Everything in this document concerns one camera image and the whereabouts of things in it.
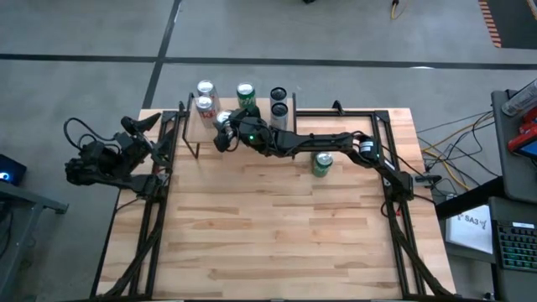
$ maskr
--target wooden table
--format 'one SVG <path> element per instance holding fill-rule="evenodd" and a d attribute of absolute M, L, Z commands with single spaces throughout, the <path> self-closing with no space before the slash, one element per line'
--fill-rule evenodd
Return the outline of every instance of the wooden table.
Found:
<path fill-rule="evenodd" d="M 410 110 L 387 110 L 398 154 L 423 170 Z M 140 118 L 158 111 L 142 110 Z M 359 117 L 297 121 L 298 133 L 358 129 L 372 132 L 370 122 Z M 154 128 L 150 138 L 158 131 Z M 374 169 L 334 155 L 330 173 L 319 179 L 310 172 L 309 154 L 298 154 L 295 161 L 265 158 L 241 145 L 222 155 L 202 143 L 196 160 L 178 140 L 154 298 L 400 298 L 388 220 L 379 210 L 381 179 Z M 150 161 L 138 168 L 149 171 Z M 425 188 L 415 192 L 430 197 Z M 118 205 L 132 198 L 132 192 L 123 191 Z M 455 292 L 435 207 L 416 199 L 409 209 L 420 256 Z M 130 264 L 142 214 L 142 201 L 116 214 L 98 294 Z M 415 293 L 408 258 L 405 266 Z"/>

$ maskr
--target gray floor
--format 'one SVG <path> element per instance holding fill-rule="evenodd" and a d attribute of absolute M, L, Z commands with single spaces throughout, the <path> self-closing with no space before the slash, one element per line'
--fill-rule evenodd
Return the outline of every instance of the gray floor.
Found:
<path fill-rule="evenodd" d="M 48 55 L 156 55 L 172 0 L 9 0 L 0 3 L 0 53 Z M 168 56 L 330 60 L 534 63 L 537 51 L 497 49 L 488 37 L 477 0 L 412 0 L 389 20 L 391 1 L 184 0 Z M 63 163 L 76 152 L 63 137 L 68 117 L 99 133 L 136 117 L 153 64 L 0 61 L 0 153 L 29 167 L 25 187 L 70 203 L 65 216 L 46 213 L 20 274 L 17 296 L 38 301 L 83 299 L 90 292 L 117 190 L 77 187 L 65 181 Z M 284 86 L 299 107 L 410 107 L 418 130 L 483 112 L 490 92 L 519 88 L 534 71 L 416 70 L 247 65 L 165 64 L 153 108 L 176 107 L 196 82 L 215 81 L 232 96 L 239 81 L 259 95 Z M 470 121 L 422 133 L 438 141 Z M 81 129 L 73 127 L 73 135 Z M 477 156 L 499 173 L 493 127 L 477 134 Z M 478 146 L 470 138 L 467 152 Z M 492 178 L 475 163 L 461 167 L 477 181 Z M 442 169 L 433 170 L 446 174 Z M 448 184 L 442 188 L 451 190 Z M 492 290 L 485 263 L 450 257 L 457 292 L 479 297 Z"/>

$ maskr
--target black clamp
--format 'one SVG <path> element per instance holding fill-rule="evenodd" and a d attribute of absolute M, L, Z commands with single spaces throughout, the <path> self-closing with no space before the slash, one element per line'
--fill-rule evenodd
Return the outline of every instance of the black clamp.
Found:
<path fill-rule="evenodd" d="M 332 104 L 332 109 L 337 109 L 337 113 L 340 115 L 340 117 L 345 115 L 345 110 L 343 110 L 343 107 L 338 100 L 334 101 L 334 103 Z"/>

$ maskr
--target blue light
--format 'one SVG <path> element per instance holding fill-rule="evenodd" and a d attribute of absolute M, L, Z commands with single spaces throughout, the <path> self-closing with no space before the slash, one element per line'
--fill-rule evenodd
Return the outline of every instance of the blue light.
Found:
<path fill-rule="evenodd" d="M 0 172 L 0 180 L 9 180 L 11 179 L 11 175 L 6 172 Z"/>

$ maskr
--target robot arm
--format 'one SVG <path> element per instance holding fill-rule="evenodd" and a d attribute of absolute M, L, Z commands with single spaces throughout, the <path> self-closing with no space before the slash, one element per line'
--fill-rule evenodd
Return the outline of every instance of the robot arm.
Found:
<path fill-rule="evenodd" d="M 117 150 L 110 148 L 110 143 L 101 142 L 96 138 L 83 146 L 73 144 L 66 127 L 74 118 L 65 122 L 64 130 L 68 140 L 79 149 L 79 157 L 65 164 L 67 180 L 73 185 L 97 183 L 130 189 L 141 197 L 157 195 L 163 181 L 156 174 L 132 176 L 131 173 L 150 154 L 156 164 L 165 168 L 171 167 L 169 159 L 159 151 L 159 145 L 155 145 L 143 135 L 159 118 L 160 113 L 142 121 L 135 121 L 130 117 L 122 118 L 121 124 L 125 132 L 116 133 L 113 139 L 108 139 L 117 143 L 118 146 L 113 145 Z"/>
<path fill-rule="evenodd" d="M 257 112 L 237 109 L 230 114 L 229 123 L 222 125 L 214 139 L 220 152 L 228 150 L 232 138 L 265 156 L 288 157 L 300 152 L 341 152 L 366 169 L 377 170 L 390 183 L 394 201 L 414 198 L 412 177 L 395 170 L 383 156 L 381 143 L 361 131 L 338 134 L 299 135 L 272 128 Z"/>

